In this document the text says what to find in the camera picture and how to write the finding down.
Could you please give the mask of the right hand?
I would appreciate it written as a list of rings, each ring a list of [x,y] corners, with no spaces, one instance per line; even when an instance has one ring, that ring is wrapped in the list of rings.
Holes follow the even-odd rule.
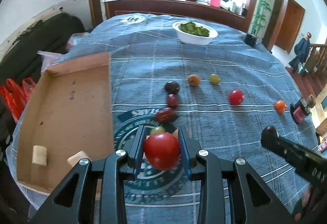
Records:
[[[294,209],[291,213],[293,220],[295,222],[299,221],[304,217],[313,190],[314,190],[313,186],[309,185],[305,190],[305,192],[302,194],[301,199],[299,199],[295,204]]]

